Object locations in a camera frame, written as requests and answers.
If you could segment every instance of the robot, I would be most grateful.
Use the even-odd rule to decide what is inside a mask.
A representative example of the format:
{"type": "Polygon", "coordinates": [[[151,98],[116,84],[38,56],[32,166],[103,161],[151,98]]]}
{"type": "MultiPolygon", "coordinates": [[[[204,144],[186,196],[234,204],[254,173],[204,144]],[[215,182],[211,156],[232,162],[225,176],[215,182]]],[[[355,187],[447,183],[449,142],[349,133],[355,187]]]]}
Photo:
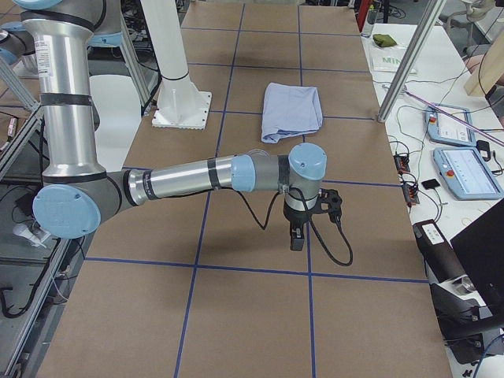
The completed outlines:
{"type": "MultiPolygon", "coordinates": [[[[304,225],[315,213],[328,213],[340,228],[342,200],[337,191],[321,189],[327,156],[310,143],[297,145],[288,155],[253,152],[165,169],[107,172],[96,156],[87,44],[119,46],[119,0],[14,2],[23,8],[23,27],[15,32],[27,32],[32,39],[25,49],[22,44],[9,48],[13,55],[35,48],[45,121],[41,131],[45,128],[49,147],[44,188],[33,203],[43,229],[57,237],[76,239],[146,201],[221,188],[284,194],[283,213],[290,222],[292,250],[302,249],[304,225]]],[[[165,4],[176,17],[175,3],[167,0],[165,4]]],[[[27,34],[18,37],[27,39],[27,34]]]]}

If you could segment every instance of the white table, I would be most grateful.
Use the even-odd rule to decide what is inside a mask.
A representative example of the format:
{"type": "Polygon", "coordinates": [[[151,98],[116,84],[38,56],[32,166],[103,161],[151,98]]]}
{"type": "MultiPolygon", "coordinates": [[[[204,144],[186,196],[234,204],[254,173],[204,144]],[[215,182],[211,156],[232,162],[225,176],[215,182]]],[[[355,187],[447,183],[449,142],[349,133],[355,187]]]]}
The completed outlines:
{"type": "MultiPolygon", "coordinates": [[[[411,36],[415,31],[415,25],[400,25],[400,24],[377,24],[373,29],[373,34],[389,34],[399,45],[407,46],[411,36]]],[[[366,57],[369,63],[369,48],[373,43],[372,39],[362,38],[362,43],[365,48],[366,57]]],[[[436,26],[428,38],[428,41],[422,50],[414,68],[417,70],[416,75],[410,75],[408,80],[421,80],[421,81],[435,81],[442,82],[449,78],[459,76],[465,66],[462,59],[459,57],[458,52],[455,50],[453,44],[448,38],[444,29],[436,26]]],[[[371,71],[373,80],[375,82],[391,82],[394,73],[390,72],[374,72],[371,71]]],[[[415,83],[409,82],[406,84],[408,91],[422,97],[430,102],[441,102],[445,94],[450,90],[452,84],[453,88],[449,94],[444,98],[444,104],[454,106],[461,106],[469,110],[476,110],[488,106],[484,98],[469,97],[464,91],[465,81],[469,78],[469,73],[465,72],[458,80],[448,80],[445,83],[415,83]]],[[[376,96],[379,103],[384,100],[386,89],[383,88],[382,83],[375,83],[376,96]]],[[[396,115],[401,106],[414,106],[419,109],[424,109],[424,105],[416,100],[402,96],[396,102],[391,115],[386,122],[388,135],[404,142],[411,151],[420,150],[421,143],[413,138],[402,134],[399,130],[396,115]]],[[[471,114],[473,124],[478,128],[501,128],[501,124],[495,116],[494,112],[490,109],[484,109],[471,114]]],[[[403,108],[399,112],[399,120],[402,125],[402,130],[418,139],[423,139],[425,134],[424,114],[417,109],[403,108]]],[[[503,133],[494,133],[493,136],[504,139],[503,133]]],[[[497,201],[458,201],[447,189],[443,179],[439,177],[438,169],[434,164],[432,158],[432,150],[438,146],[445,146],[438,143],[432,143],[428,137],[424,139],[423,153],[414,153],[410,155],[409,166],[412,174],[418,178],[418,182],[436,178],[441,187],[437,188],[442,202],[446,203],[443,206],[443,215],[437,222],[439,228],[450,240],[453,236],[457,235],[465,226],[474,221],[479,215],[490,209],[497,201]]],[[[395,151],[396,143],[391,144],[392,151],[395,151]]],[[[398,152],[405,152],[406,149],[398,146],[398,152]]],[[[496,151],[497,159],[504,163],[504,148],[491,143],[491,149],[496,151]]],[[[492,160],[489,163],[491,169],[497,169],[498,166],[492,160]]],[[[504,187],[504,177],[500,176],[498,182],[504,187]]],[[[437,201],[437,197],[433,191],[428,191],[428,194],[437,201]]],[[[413,206],[410,213],[411,223],[433,219],[436,214],[435,205],[422,194],[419,194],[421,204],[413,206]]],[[[463,299],[479,297],[479,295],[467,295],[463,299]]],[[[474,367],[467,365],[459,365],[453,354],[447,350],[450,365],[454,377],[460,377],[466,369],[474,370],[474,367]]],[[[482,368],[478,372],[478,378],[502,378],[504,376],[504,357],[496,356],[485,359],[482,368]]]]}

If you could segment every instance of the light blue joint cover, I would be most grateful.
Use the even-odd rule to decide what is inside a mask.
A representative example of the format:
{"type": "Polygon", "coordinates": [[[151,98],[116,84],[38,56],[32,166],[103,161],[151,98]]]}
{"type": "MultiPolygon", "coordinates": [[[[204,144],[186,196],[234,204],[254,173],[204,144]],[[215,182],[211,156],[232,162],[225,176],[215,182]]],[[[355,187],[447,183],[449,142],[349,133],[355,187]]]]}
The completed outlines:
{"type": "Polygon", "coordinates": [[[252,157],[239,155],[231,159],[231,185],[236,191],[254,190],[255,167],[252,157]]]}
{"type": "Polygon", "coordinates": [[[21,21],[10,21],[5,22],[2,26],[0,26],[5,31],[8,32],[25,32],[26,28],[23,26],[21,21]]]}
{"type": "Polygon", "coordinates": [[[63,239],[85,236],[98,228],[102,220],[95,201],[70,185],[48,185],[36,195],[33,213],[39,224],[63,239]]]}
{"type": "Polygon", "coordinates": [[[47,9],[51,6],[56,6],[63,0],[13,0],[21,8],[31,10],[47,9]]]}
{"type": "Polygon", "coordinates": [[[324,150],[313,143],[298,144],[289,153],[291,169],[307,180],[322,180],[327,163],[324,150]]]}
{"type": "Polygon", "coordinates": [[[93,47],[119,47],[123,42],[123,35],[119,31],[113,34],[93,35],[89,46],[93,47]]]}
{"type": "Polygon", "coordinates": [[[4,62],[8,65],[13,65],[17,62],[17,56],[6,49],[0,49],[0,57],[2,57],[4,62]]]}

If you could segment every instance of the green cloth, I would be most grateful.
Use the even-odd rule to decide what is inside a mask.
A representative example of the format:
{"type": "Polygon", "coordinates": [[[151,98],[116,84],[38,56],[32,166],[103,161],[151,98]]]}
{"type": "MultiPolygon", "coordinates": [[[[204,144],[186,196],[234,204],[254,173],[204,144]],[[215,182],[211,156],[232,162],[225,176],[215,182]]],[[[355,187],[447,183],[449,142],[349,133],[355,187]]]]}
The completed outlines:
{"type": "Polygon", "coordinates": [[[397,45],[397,42],[394,41],[394,39],[390,37],[389,34],[374,34],[372,36],[372,39],[380,47],[392,47],[397,45]]]}

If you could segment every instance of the folded towel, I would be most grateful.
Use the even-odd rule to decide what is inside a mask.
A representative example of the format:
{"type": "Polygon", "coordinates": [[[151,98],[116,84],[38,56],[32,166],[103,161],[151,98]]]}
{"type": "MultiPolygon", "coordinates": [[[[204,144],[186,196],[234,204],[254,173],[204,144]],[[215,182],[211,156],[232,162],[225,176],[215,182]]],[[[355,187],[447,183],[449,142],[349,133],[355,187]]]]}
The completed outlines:
{"type": "Polygon", "coordinates": [[[315,87],[268,85],[262,112],[261,140],[264,143],[311,134],[317,132],[321,125],[321,102],[315,87]]]}

